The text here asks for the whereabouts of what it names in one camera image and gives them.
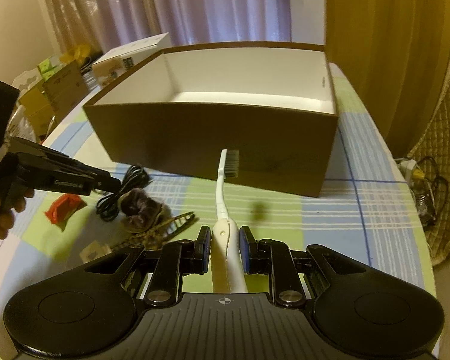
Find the dark purple velvet scrunchie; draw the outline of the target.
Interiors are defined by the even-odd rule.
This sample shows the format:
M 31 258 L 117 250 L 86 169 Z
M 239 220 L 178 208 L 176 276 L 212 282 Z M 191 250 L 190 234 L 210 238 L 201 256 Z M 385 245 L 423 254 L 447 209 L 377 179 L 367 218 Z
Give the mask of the dark purple velvet scrunchie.
M 118 200 L 118 207 L 125 215 L 122 223 L 131 233 L 143 233 L 170 219 L 170 208 L 153 200 L 143 189 L 134 188 Z

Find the brown cardboard boxes pile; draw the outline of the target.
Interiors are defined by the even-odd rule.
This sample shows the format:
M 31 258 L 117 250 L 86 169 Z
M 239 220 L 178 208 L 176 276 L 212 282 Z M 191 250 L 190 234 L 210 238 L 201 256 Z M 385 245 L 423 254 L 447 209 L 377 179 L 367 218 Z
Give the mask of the brown cardboard boxes pile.
M 24 107 L 24 125 L 18 135 L 43 141 L 89 94 L 85 75 L 101 56 L 92 46 L 81 44 L 18 76 L 13 86 L 20 90 L 18 104 Z

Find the large brown cardboard box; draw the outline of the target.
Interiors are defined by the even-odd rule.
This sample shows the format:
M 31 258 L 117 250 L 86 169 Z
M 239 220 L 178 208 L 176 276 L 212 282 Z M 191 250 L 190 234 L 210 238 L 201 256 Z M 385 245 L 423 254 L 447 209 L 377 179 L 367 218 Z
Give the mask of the large brown cardboard box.
M 319 44 L 237 41 L 161 49 L 84 105 L 109 157 L 212 180 L 237 152 L 237 185 L 316 197 L 339 111 Z

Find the purple window curtain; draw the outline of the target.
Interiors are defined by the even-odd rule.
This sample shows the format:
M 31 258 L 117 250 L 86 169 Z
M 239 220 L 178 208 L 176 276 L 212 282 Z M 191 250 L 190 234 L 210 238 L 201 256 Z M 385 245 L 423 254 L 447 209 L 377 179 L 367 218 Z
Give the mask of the purple window curtain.
M 175 46 L 290 41 L 289 0 L 45 0 L 62 50 L 106 52 L 168 33 Z

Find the checkered plastic tablecloth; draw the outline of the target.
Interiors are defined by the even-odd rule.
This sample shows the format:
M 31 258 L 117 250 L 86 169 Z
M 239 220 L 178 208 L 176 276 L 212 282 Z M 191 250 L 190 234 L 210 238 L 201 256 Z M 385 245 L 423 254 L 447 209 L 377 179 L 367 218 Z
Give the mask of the checkered plastic tablecloth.
M 229 213 L 258 239 L 277 239 L 293 250 L 325 245 L 433 292 L 428 246 L 408 185 L 345 74 L 332 65 L 331 76 L 340 116 L 320 195 L 227 184 Z M 127 235 L 120 219 L 99 218 L 98 193 L 85 197 L 66 223 L 51 224 L 45 213 L 56 199 L 37 192 L 0 241 L 0 359 L 16 353 L 2 321 L 15 292 L 79 266 L 81 251 L 92 242 L 113 245 Z

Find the red snack packet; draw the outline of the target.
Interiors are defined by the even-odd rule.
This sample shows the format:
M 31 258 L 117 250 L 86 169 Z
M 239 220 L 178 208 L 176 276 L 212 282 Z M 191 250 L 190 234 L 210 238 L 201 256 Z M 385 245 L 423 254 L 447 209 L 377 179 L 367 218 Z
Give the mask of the red snack packet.
M 55 200 L 44 214 L 51 224 L 61 224 L 86 205 L 87 203 L 79 195 L 66 193 Z

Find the white electric toothbrush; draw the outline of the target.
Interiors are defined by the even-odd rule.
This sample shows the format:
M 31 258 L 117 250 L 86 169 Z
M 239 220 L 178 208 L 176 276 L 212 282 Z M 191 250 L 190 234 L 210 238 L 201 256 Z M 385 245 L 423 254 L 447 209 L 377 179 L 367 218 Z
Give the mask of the white electric toothbrush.
M 215 187 L 217 220 L 212 229 L 210 266 L 215 293 L 247 293 L 239 245 L 239 229 L 225 202 L 225 181 L 238 177 L 240 153 L 223 149 Z

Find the brown wooden door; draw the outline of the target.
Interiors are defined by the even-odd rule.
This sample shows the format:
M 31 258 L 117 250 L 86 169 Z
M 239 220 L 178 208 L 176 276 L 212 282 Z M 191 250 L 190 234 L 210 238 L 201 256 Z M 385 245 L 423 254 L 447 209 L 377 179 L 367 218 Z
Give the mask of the brown wooden door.
M 326 0 L 326 50 L 392 154 L 405 155 L 444 86 L 450 0 Z

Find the leopard print hair claw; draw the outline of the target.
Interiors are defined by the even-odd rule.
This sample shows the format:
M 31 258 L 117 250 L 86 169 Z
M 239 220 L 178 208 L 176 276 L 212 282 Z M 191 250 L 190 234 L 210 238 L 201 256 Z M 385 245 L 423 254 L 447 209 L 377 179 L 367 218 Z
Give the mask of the leopard print hair claw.
M 198 217 L 192 211 L 162 220 L 146 231 L 132 232 L 124 241 L 110 246 L 109 250 L 115 252 L 127 247 L 160 250 L 164 244 L 189 229 L 197 220 Z

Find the white product carton box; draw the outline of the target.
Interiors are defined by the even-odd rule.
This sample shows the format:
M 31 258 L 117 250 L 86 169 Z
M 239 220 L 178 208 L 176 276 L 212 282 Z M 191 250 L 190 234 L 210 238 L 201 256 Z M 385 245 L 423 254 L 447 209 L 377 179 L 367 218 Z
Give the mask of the white product carton box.
M 169 47 L 172 47 L 169 33 L 161 33 L 115 47 L 99 57 L 91 68 L 99 86 L 105 87 L 150 55 Z

